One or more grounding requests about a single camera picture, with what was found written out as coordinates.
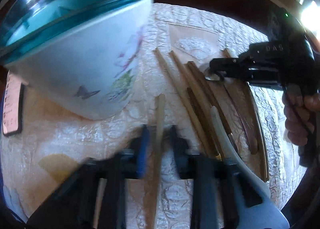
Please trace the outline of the person's right hand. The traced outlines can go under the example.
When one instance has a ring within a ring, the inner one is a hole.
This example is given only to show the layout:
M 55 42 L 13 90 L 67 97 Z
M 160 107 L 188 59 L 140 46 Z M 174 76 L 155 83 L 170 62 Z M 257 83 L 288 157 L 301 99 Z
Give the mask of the person's right hand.
M 294 95 L 283 93 L 285 128 L 289 141 L 297 146 L 305 146 L 308 142 L 309 132 L 315 130 L 315 122 L 311 114 L 319 112 L 319 93 L 314 95 Z

